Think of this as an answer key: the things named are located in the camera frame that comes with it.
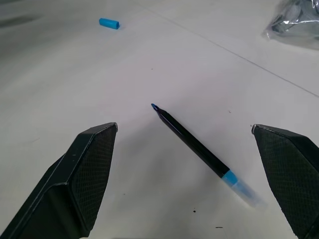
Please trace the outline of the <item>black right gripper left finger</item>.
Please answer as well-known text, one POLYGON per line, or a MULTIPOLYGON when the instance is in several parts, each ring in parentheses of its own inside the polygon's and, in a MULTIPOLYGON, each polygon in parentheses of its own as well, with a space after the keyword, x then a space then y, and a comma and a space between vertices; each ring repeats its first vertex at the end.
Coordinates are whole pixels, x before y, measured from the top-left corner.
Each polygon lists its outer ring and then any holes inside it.
POLYGON ((77 135, 54 162, 0 239, 81 239, 94 227, 107 187, 118 126, 77 135))

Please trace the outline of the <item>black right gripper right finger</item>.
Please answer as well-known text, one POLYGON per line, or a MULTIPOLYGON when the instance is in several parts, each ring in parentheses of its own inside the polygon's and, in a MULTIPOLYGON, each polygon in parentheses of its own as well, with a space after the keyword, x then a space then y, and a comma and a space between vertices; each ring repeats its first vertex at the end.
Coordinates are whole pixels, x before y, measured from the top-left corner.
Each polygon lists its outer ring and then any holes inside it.
POLYGON ((271 191, 298 239, 319 239, 319 147, 285 129, 252 127, 271 191))

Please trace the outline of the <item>black pen with blue end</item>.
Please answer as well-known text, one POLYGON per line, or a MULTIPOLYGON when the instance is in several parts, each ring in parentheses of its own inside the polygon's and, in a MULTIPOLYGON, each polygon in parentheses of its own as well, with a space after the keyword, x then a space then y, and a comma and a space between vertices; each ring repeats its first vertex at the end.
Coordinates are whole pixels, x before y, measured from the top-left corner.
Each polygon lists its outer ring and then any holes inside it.
POLYGON ((216 157, 205 145, 193 136, 172 115, 151 104, 162 122, 173 131, 217 176, 228 185, 248 205, 254 207, 264 206, 263 200, 257 193, 242 181, 234 172, 216 157))

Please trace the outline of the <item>blue pen cap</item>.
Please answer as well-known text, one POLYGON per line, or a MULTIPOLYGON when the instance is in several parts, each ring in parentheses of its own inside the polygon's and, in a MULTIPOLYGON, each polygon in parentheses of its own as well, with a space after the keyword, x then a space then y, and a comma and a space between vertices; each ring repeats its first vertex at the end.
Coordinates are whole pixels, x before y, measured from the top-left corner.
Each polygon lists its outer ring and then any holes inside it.
POLYGON ((107 18, 100 18, 99 24, 101 26, 111 28, 111 29, 119 29, 120 27, 120 23, 118 21, 107 19, 107 18))

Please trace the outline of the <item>clear crumpled plastic bag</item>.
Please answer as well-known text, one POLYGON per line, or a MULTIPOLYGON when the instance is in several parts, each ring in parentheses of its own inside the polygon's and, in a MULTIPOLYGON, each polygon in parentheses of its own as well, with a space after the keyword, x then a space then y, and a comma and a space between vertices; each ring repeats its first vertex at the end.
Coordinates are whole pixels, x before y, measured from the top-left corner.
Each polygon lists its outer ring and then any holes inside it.
POLYGON ((263 35, 319 51, 319 0, 281 0, 263 35))

